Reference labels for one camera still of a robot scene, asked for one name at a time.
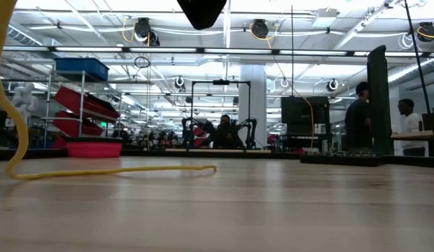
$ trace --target blue bin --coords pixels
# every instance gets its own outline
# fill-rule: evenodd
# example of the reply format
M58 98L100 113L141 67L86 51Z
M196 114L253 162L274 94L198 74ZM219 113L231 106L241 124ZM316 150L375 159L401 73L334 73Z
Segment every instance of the blue bin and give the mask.
M109 68L96 58L63 57L55 59L55 70L72 81L82 81L82 71L87 73L86 81L107 81Z

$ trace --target black monitor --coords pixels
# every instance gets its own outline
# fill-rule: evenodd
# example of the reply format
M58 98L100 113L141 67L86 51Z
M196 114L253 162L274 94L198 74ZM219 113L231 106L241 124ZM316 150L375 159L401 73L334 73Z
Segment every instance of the black monitor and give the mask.
M306 97L312 105L314 124L326 124L326 111L329 109L327 97ZM281 98L281 122L288 125L310 125L312 122L310 106L301 97Z

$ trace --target white robot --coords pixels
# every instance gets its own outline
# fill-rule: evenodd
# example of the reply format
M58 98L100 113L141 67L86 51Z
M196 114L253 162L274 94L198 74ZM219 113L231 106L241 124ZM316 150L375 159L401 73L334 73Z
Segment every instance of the white robot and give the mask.
M19 87L15 87L15 94L11 102L21 113L26 124L29 123L30 112L38 110L38 98L32 95L33 89L33 83L20 84Z

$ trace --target white shirt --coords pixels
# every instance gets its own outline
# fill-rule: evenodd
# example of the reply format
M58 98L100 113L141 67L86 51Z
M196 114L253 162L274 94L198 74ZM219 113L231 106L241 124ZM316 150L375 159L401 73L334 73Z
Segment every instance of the white shirt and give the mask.
M419 122L421 122L421 117L415 112L406 116L404 120L403 133L418 132ZM402 141L403 149L420 148L425 146L426 143L424 141Z

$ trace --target person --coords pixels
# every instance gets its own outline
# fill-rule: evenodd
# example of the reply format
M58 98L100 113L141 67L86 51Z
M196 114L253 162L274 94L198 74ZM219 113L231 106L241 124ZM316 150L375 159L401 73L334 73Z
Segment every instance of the person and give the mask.
M240 139L237 130L231 126L231 118L229 115L220 117L220 124L217 129L211 130L210 135L200 145L205 146L213 142L213 148L243 148L244 143Z
M350 151L371 151L372 135L368 83L359 83L356 87L356 94L358 99L349 106L344 119L348 149Z
M418 132L422 130L421 117L413 112L414 102L411 99L399 101L398 109L405 116L402 133ZM402 151L405 156L423 157L426 155L426 143L423 141L402 141Z

